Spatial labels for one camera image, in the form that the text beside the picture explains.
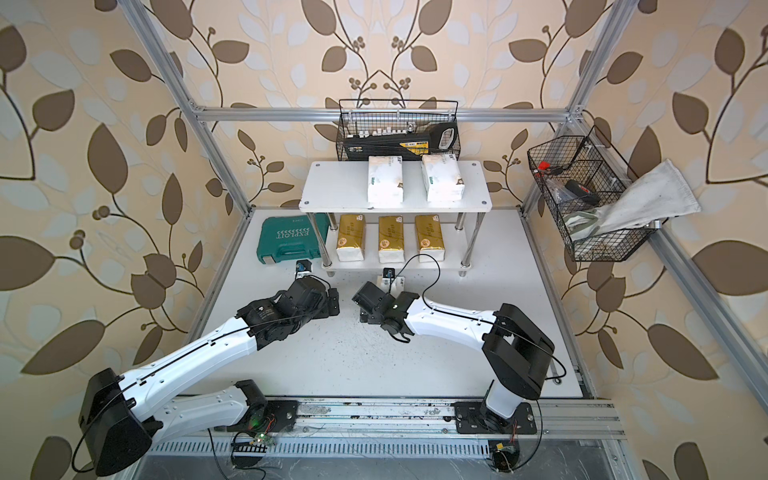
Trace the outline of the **gold tissue pack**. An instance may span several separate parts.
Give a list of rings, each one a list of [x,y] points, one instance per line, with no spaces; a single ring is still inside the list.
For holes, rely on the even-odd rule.
[[[338,225],[336,253],[341,262],[363,261],[366,221],[362,214],[343,214]]]
[[[378,257],[381,264],[405,262],[404,224],[401,216],[379,218]]]
[[[426,262],[426,255],[436,261],[445,259],[446,247],[438,215],[417,215],[414,220],[418,253],[420,260]]]

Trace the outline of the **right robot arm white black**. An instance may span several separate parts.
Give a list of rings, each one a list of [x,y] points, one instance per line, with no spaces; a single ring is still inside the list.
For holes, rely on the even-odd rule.
[[[407,291],[393,296],[371,282],[352,301],[368,324],[397,341],[431,336],[481,352],[495,375],[482,408],[499,420],[511,419],[524,401],[540,399],[550,365],[556,361],[551,339],[512,304],[504,303],[495,311],[467,310]]]

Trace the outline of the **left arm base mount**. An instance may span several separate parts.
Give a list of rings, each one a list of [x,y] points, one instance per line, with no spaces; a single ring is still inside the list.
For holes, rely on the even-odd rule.
[[[251,435],[291,432],[298,417],[298,407],[299,402],[294,400],[268,400],[257,409],[250,407],[244,417],[227,430]]]

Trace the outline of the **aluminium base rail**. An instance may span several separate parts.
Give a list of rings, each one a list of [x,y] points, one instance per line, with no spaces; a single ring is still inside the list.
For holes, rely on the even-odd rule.
[[[469,399],[289,398],[268,432],[188,434],[151,449],[155,456],[228,458],[483,459],[498,446],[545,441],[599,447],[625,439],[612,403],[543,399],[520,405],[502,433],[481,424]]]

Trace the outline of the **green plastic tool case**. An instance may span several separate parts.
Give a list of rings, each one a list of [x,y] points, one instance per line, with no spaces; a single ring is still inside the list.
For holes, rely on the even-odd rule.
[[[265,219],[256,252],[262,264],[321,257],[317,237],[307,215]]]

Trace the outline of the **white tissue pack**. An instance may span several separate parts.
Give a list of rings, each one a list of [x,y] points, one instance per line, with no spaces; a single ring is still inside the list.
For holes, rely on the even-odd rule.
[[[377,287],[385,293],[389,292],[393,296],[398,296],[405,290],[405,280],[402,276],[385,278],[382,275],[379,275],[377,277]]]
[[[404,200],[401,156],[371,156],[367,199],[372,207],[398,206]]]
[[[465,183],[453,153],[424,155],[421,165],[428,202],[456,202],[463,198]]]

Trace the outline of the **black yellow tool box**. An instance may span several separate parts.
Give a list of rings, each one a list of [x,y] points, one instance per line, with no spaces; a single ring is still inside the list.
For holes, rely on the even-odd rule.
[[[371,156],[401,156],[403,161],[420,161],[424,155],[453,153],[460,156],[461,140],[456,122],[417,125],[407,122],[395,127],[363,127],[338,138],[339,161],[368,161]]]

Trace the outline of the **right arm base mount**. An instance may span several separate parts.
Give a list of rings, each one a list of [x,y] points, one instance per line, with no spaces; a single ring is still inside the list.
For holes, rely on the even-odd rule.
[[[453,404],[456,430],[462,435],[498,434],[512,436],[534,435],[538,432],[530,403],[522,402],[509,418],[490,411],[480,401],[459,401]]]

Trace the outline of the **white cloth rag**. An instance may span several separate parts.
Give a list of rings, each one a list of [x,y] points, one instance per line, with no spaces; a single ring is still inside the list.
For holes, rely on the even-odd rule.
[[[563,217],[572,240],[646,227],[656,220],[699,213],[701,205],[680,170],[665,159],[614,203]]]

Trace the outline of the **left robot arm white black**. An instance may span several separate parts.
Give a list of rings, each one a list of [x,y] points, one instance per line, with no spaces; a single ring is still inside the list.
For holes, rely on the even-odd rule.
[[[116,474],[152,447],[189,433],[226,427],[253,430],[266,423],[268,401],[252,380],[219,392],[186,390],[228,364],[297,333],[315,319],[338,315],[339,294],[327,281],[306,275],[285,290],[258,299],[209,334],[143,367],[123,374],[107,368],[87,385],[78,444],[98,477]]]

